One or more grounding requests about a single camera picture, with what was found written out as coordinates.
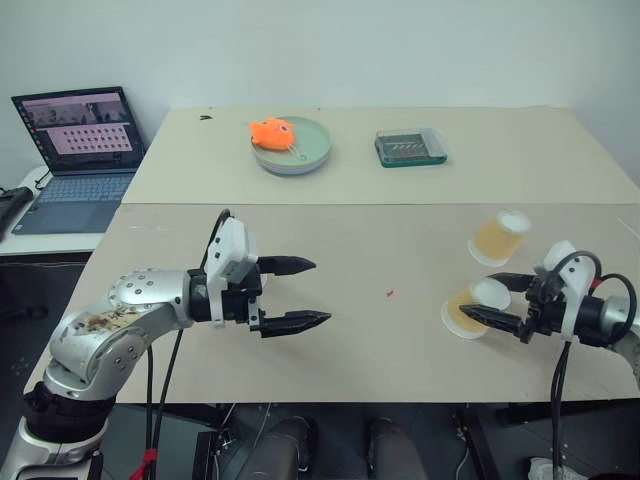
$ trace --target red cable tie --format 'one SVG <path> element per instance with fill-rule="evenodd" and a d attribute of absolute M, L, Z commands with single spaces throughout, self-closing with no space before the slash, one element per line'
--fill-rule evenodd
<path fill-rule="evenodd" d="M 142 465 L 140 465 L 135 472 L 131 474 L 129 480 L 142 480 L 144 478 L 144 472 L 147 470 L 147 467 L 151 464 L 151 462 L 155 462 L 158 460 L 158 451 L 155 448 L 150 448 L 149 450 L 145 450 L 142 455 Z"/>

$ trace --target laptop keyboard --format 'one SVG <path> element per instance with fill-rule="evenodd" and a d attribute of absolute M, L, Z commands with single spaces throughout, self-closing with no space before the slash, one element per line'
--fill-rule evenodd
<path fill-rule="evenodd" d="M 52 178 L 38 203 L 120 201 L 131 178 L 131 175 Z"/>

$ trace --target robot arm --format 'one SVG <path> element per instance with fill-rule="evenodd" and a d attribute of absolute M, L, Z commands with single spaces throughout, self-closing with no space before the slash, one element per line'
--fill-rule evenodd
<path fill-rule="evenodd" d="M 553 245 L 535 272 L 491 275 L 510 291 L 525 294 L 529 302 L 525 320 L 483 305 L 463 305 L 460 309 L 484 325 L 512 333 L 524 343 L 529 343 L 534 333 L 558 332 L 566 341 L 608 348 L 629 362 L 640 388 L 640 319 L 636 319 L 637 298 L 630 282 L 618 274 L 602 276 L 598 258 L 576 251 L 567 241 Z M 593 295 L 598 285 L 609 278 L 622 281 L 628 298 L 601 299 Z"/>
<path fill-rule="evenodd" d="M 315 264 L 299 257 L 259 257 L 248 230 L 233 217 L 225 217 L 214 233 L 204 269 L 148 268 L 122 275 L 104 297 L 60 322 L 43 381 L 25 395 L 25 416 L 0 480 L 92 478 L 90 471 L 100 470 L 95 453 L 116 395 L 147 347 L 168 332 L 201 321 L 221 328 L 234 320 L 274 337 L 330 317 L 303 310 L 266 318 L 259 304 L 260 274 L 295 274 Z"/>

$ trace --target light green plate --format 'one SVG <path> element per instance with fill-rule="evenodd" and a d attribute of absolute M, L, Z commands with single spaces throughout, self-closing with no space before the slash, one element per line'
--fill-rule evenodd
<path fill-rule="evenodd" d="M 293 124 L 296 137 L 294 147 L 304 158 L 294 155 L 289 150 L 266 150 L 251 144 L 260 165 L 280 175 L 300 175 L 315 170 L 327 161 L 331 150 L 331 137 L 322 125 L 304 117 L 278 118 Z"/>

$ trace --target plastic cup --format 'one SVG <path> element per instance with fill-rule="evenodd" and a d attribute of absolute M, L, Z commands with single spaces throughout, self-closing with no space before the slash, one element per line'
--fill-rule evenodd
<path fill-rule="evenodd" d="M 469 240 L 473 258 L 488 267 L 501 267 L 518 249 L 531 222 L 518 210 L 502 210 Z"/>
<path fill-rule="evenodd" d="M 503 283 L 489 277 L 482 278 L 444 302 L 440 310 L 442 323 L 459 337 L 481 337 L 489 327 L 468 317 L 459 308 L 460 305 L 474 304 L 504 310 L 511 304 L 511 294 Z"/>

